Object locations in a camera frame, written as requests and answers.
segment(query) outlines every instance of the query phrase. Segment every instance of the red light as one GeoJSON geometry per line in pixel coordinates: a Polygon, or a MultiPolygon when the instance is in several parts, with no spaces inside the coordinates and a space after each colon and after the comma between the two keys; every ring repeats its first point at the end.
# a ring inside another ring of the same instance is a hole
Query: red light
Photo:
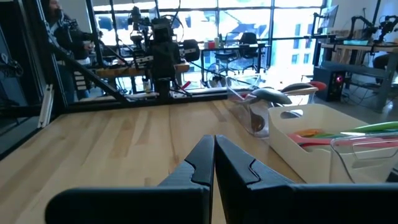
{"type": "Polygon", "coordinates": [[[336,78],[336,82],[337,82],[337,83],[343,82],[343,77],[341,77],[341,76],[337,77],[337,78],[336,78]]]}

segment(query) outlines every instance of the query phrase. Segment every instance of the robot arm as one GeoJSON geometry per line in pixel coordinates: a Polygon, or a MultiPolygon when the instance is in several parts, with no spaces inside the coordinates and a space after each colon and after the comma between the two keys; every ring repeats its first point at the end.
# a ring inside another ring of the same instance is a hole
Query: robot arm
{"type": "Polygon", "coordinates": [[[384,37],[386,34],[389,34],[391,32],[396,32],[398,29],[395,29],[395,26],[398,24],[398,16],[386,16],[384,22],[380,23],[380,28],[381,28],[381,34],[379,36],[378,42],[381,43],[384,40],[384,37]]]}
{"type": "Polygon", "coordinates": [[[366,27],[367,27],[367,28],[365,28],[366,30],[364,31],[364,33],[365,33],[364,37],[365,38],[371,37],[371,35],[376,33],[376,31],[377,31],[377,27],[375,27],[372,22],[369,22],[365,17],[363,17],[363,16],[353,16],[351,18],[351,29],[350,29],[349,35],[347,37],[348,40],[352,40],[353,37],[354,37],[355,22],[358,19],[363,21],[365,23],[366,27]]]}

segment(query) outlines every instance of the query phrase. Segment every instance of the wooden table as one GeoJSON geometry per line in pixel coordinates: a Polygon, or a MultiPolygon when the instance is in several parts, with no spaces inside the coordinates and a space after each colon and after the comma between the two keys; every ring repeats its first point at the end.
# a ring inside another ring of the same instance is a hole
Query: wooden table
{"type": "MultiPolygon", "coordinates": [[[[334,44],[322,44],[323,48],[334,48],[334,44]]],[[[336,49],[348,49],[348,50],[364,50],[364,51],[371,51],[371,45],[344,45],[344,44],[337,44],[336,49]]],[[[376,46],[373,51],[375,52],[390,52],[390,53],[398,53],[398,47],[396,46],[376,46]]]]}
{"type": "MultiPolygon", "coordinates": [[[[183,73],[189,71],[189,63],[184,62],[175,65],[175,71],[177,73],[183,73]]],[[[144,75],[143,71],[138,71],[135,67],[125,67],[125,68],[101,68],[96,71],[97,76],[100,78],[119,78],[119,77],[136,77],[144,75]]]]}
{"type": "MultiPolygon", "coordinates": [[[[0,223],[44,223],[48,201],[71,187],[157,185],[204,134],[224,134],[277,172],[302,182],[265,141],[242,128],[226,104],[211,101],[57,118],[0,162],[0,223]]],[[[216,178],[213,223],[225,223],[216,178]]]]}

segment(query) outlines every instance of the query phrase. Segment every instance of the computer tower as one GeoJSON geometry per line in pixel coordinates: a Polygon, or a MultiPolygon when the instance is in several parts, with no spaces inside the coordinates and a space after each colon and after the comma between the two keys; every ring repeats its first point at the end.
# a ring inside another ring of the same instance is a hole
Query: computer tower
{"type": "Polygon", "coordinates": [[[340,101],[345,75],[346,71],[314,67],[312,80],[327,85],[324,90],[316,92],[315,95],[325,101],[340,101]]]}

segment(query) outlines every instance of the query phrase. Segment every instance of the bottle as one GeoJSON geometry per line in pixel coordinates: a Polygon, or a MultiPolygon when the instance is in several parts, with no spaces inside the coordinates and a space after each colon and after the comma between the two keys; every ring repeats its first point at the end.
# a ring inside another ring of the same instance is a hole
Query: bottle
{"type": "Polygon", "coordinates": [[[146,93],[152,92],[152,86],[150,84],[149,78],[142,78],[142,85],[144,86],[144,92],[146,92],[146,93]]]}
{"type": "Polygon", "coordinates": [[[214,46],[215,48],[219,48],[220,47],[220,40],[218,37],[214,38],[214,46]]]}
{"type": "Polygon", "coordinates": [[[224,48],[224,42],[223,42],[223,35],[218,34],[218,40],[220,42],[220,48],[224,48]]]}

